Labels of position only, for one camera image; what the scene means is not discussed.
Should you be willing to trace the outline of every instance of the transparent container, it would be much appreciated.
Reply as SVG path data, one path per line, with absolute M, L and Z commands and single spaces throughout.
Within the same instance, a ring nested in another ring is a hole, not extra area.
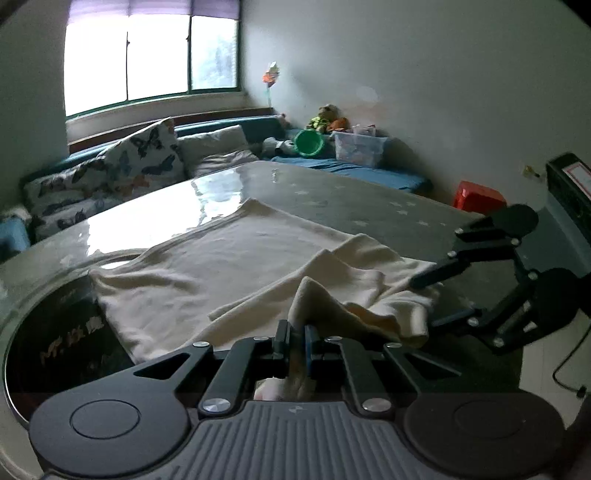
M 344 163 L 355 163 L 364 167 L 376 168 L 382 160 L 384 145 L 388 137 L 334 132 L 336 159 Z

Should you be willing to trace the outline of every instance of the green bowl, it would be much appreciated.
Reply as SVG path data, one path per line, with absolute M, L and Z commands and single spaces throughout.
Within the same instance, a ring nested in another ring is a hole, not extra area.
M 314 157 L 324 147 L 324 137 L 316 130 L 302 130 L 295 136 L 294 145 L 302 157 Z

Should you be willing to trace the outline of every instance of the window sill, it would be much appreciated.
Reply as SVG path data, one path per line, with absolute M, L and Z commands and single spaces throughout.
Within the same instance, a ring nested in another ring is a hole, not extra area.
M 201 93 L 143 100 L 88 113 L 66 121 L 68 143 L 168 116 L 250 108 L 245 92 Z

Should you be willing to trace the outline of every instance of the black cable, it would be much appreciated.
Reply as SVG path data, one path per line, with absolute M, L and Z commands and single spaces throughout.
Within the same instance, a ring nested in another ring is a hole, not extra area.
M 570 351 L 570 353 L 564 358 L 564 360 L 562 360 L 558 364 L 556 369 L 552 372 L 552 380 L 554 380 L 554 382 L 559 387 L 564 388 L 565 390 L 568 390 L 572 393 L 576 393 L 578 398 L 583 398 L 586 395 L 587 387 L 585 385 L 581 385 L 579 388 L 570 387 L 569 385 L 566 385 L 566 384 L 562 383 L 560 380 L 558 380 L 558 378 L 556 378 L 556 374 L 560 371 L 560 369 L 562 369 L 562 367 L 564 367 L 566 362 L 568 362 L 573 357 L 573 355 L 577 352 L 577 350 L 580 348 L 580 346 L 583 344 L 583 342 L 587 339 L 587 337 L 589 336 L 590 333 L 591 333 L 591 325 L 589 325 L 589 327 L 587 328 L 587 330 L 585 331 L 585 333 L 581 337 L 581 340 L 579 340 L 577 342 L 577 344 Z

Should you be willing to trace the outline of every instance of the ribbed gray plate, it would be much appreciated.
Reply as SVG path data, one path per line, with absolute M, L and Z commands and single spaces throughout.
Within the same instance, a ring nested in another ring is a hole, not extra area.
M 54 475 L 47 480 L 56 479 Z M 142 480 L 449 480 L 422 464 L 382 420 L 343 402 L 250 401 L 207 420 L 185 448 Z M 547 477 L 536 476 L 535 480 Z

